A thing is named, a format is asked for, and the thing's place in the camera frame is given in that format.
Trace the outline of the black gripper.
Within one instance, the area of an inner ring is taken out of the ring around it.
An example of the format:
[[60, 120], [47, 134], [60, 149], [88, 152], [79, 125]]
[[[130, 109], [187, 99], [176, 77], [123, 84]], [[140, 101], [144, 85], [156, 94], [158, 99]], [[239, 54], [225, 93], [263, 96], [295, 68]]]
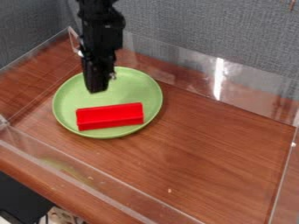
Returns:
[[78, 0], [82, 21], [80, 50], [91, 64], [80, 58], [87, 90], [95, 94], [108, 89], [115, 75], [116, 50], [123, 47], [127, 22], [114, 4], [118, 0]]

